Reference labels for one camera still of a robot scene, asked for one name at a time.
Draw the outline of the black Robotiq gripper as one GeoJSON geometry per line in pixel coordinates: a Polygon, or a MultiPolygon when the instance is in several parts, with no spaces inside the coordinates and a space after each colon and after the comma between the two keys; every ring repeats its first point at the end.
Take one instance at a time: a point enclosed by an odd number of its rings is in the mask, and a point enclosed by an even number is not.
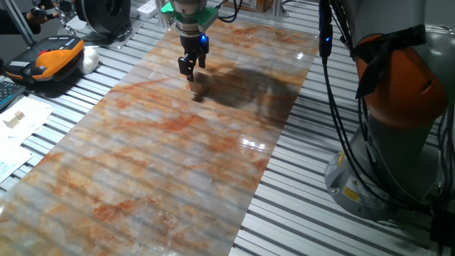
{"type": "Polygon", "coordinates": [[[178,58],[179,71],[180,74],[186,76],[187,81],[193,82],[195,57],[198,57],[199,67],[205,68],[206,55],[209,53],[209,37],[205,34],[196,37],[180,36],[180,42],[185,55],[178,58]]]}

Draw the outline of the person hand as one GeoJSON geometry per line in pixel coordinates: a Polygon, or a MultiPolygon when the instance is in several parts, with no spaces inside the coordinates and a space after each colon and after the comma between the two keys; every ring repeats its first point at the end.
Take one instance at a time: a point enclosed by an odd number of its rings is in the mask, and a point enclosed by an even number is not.
{"type": "Polygon", "coordinates": [[[35,15],[32,14],[30,11],[26,14],[26,21],[29,26],[39,26],[41,24],[44,24],[45,22],[48,21],[48,18],[46,15],[35,15]]]}

